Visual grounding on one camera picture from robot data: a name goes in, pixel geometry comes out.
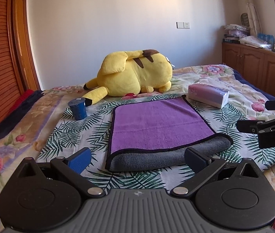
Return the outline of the purple and grey towel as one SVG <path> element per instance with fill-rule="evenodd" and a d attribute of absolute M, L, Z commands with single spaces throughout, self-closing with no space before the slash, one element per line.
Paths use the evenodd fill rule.
<path fill-rule="evenodd" d="M 181 96 L 121 105 L 113 110 L 105 169 L 147 171 L 184 164 L 193 147 L 212 156 L 233 145 Z"/>

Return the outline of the wooden low cabinet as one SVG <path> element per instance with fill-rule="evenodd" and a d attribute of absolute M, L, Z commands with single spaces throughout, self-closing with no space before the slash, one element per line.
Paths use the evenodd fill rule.
<path fill-rule="evenodd" d="M 222 62 L 250 84 L 275 97 L 275 53 L 241 44 L 222 43 Z"/>

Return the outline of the floral quilt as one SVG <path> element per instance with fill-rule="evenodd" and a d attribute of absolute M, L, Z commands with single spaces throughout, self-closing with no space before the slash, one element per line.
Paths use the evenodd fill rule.
<path fill-rule="evenodd" d="M 221 64 L 191 66 L 174 70 L 171 89 L 165 94 L 184 95 L 188 91 L 188 86 L 194 83 L 210 84 L 227 89 L 229 91 L 228 102 L 250 104 L 259 102 L 264 106 L 265 102 L 271 99 L 271 95 L 251 85 L 237 71 Z M 0 139 L 0 192 L 23 158 L 32 157 L 38 160 L 51 132 L 59 123 L 65 109 L 68 108 L 68 102 L 82 94 L 83 90 L 79 85 L 55 87 L 44 91 L 43 97 L 34 103 L 14 129 Z M 155 95 L 160 94 L 150 93 L 127 99 L 107 97 L 98 104 Z M 263 171 L 275 190 L 275 165 Z M 3 225 L 0 222 L 0 231 L 2 229 Z"/>

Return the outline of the blue cup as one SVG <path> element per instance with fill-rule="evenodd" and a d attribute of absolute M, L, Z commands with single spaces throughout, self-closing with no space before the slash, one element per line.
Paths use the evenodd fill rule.
<path fill-rule="evenodd" d="M 87 117 L 85 98 L 76 98 L 68 102 L 75 120 L 82 120 Z"/>

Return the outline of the white plastic bag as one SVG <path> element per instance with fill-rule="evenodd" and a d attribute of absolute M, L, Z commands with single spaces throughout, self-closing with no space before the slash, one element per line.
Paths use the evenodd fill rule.
<path fill-rule="evenodd" d="M 251 46 L 254 48 L 263 48 L 263 49 L 272 48 L 272 46 L 269 43 L 255 36 L 246 36 L 246 37 L 240 38 L 239 42 L 243 45 Z"/>

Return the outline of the pink tissue pack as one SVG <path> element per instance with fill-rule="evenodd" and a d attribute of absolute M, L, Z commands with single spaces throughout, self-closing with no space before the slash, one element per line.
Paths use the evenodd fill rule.
<path fill-rule="evenodd" d="M 188 86 L 188 98 L 222 109 L 229 98 L 229 91 L 207 84 L 192 84 Z"/>

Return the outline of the dark blue blanket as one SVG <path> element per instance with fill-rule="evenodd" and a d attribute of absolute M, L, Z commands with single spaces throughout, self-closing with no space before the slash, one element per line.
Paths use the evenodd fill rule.
<path fill-rule="evenodd" d="M 14 127 L 33 107 L 34 103 L 36 103 L 41 97 L 43 97 L 43 92 L 41 90 L 34 91 L 34 93 L 28 97 L 16 110 L 7 115 L 3 121 L 0 122 L 0 139 L 4 138 L 14 129 Z"/>

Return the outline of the red cloth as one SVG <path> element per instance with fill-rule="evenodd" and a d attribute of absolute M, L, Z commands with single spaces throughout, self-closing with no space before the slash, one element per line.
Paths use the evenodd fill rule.
<path fill-rule="evenodd" d="M 8 115 L 16 110 L 28 97 L 34 93 L 33 90 L 26 90 L 17 100 L 14 102 L 13 106 L 9 109 Z"/>

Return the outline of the stack of folded linens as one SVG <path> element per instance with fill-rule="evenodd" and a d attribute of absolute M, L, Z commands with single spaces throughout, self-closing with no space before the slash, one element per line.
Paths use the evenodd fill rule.
<path fill-rule="evenodd" d="M 224 27 L 223 43 L 239 44 L 240 39 L 250 35 L 250 28 L 243 25 L 229 24 Z"/>

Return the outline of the yellow plush toy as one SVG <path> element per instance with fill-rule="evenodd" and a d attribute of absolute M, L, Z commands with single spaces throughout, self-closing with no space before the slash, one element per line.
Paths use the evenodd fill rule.
<path fill-rule="evenodd" d="M 106 96 L 165 93 L 171 88 L 172 64 L 157 50 L 119 51 L 108 54 L 97 76 L 84 84 L 85 106 Z"/>

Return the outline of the wooden louvered wardrobe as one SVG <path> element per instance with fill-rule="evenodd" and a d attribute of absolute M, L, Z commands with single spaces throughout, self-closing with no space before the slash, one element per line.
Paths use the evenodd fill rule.
<path fill-rule="evenodd" d="M 27 22 L 27 0 L 0 0 L 0 122 L 26 90 L 39 90 Z"/>

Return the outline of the white wall switch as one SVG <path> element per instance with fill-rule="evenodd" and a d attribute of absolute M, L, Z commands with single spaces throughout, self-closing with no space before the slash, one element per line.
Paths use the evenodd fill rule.
<path fill-rule="evenodd" d="M 176 22 L 178 29 L 190 29 L 189 22 Z"/>

